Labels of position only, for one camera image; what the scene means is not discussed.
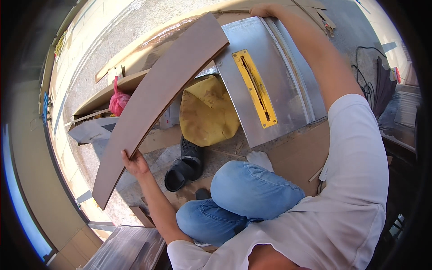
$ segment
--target concrete floor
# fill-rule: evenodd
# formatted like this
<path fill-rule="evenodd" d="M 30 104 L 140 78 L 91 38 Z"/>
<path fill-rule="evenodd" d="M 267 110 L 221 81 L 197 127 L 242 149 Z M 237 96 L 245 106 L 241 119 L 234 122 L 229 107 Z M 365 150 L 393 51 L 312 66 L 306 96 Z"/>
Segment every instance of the concrete floor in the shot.
<path fill-rule="evenodd" d="M 374 46 L 382 51 L 381 43 L 374 29 L 354 1 L 320 1 L 327 7 L 325 13 L 337 26 L 334 31 L 335 36 L 330 40 L 342 54 L 348 55 L 351 64 L 355 64 L 357 46 Z M 84 53 L 71 77 L 71 83 L 65 96 L 61 122 L 67 123 L 72 113 L 83 101 L 107 86 L 106 76 L 96 84 L 94 75 L 127 44 L 173 17 L 217 2 L 220 1 L 191 0 L 187 1 L 187 3 L 186 1 L 179 3 L 167 0 L 135 0 L 131 2 L 124 10 L 119 12 Z M 376 85 L 376 59 L 378 55 L 379 53 L 374 50 L 359 53 L 359 69 L 373 85 Z M 92 190 L 100 163 L 99 159 L 107 142 L 102 141 L 78 146 L 70 137 L 68 137 L 67 141 L 84 181 L 88 188 Z M 212 148 L 234 153 L 235 145 L 240 141 L 242 142 L 242 148 L 238 155 L 246 156 L 250 149 L 241 129 L 234 138 L 214 145 Z M 257 150 L 271 149 L 274 143 L 273 141 L 259 146 Z M 166 151 L 173 152 L 171 155 L 172 160 L 180 156 L 179 147 L 172 146 L 172 149 L 160 149 L 146 154 L 146 158 L 149 162 L 156 162 L 162 153 Z M 206 151 L 206 159 L 206 169 L 202 177 L 214 174 L 218 168 L 229 160 L 241 160 L 238 157 L 211 151 Z M 166 167 L 162 166 L 158 172 L 155 172 L 155 177 L 163 190 L 165 190 L 163 175 L 169 165 L 170 162 L 168 161 Z M 104 212 L 116 225 L 140 225 L 136 217 L 130 214 L 127 206 L 143 205 L 141 197 L 142 194 L 138 183 L 132 176 L 125 173 Z"/>

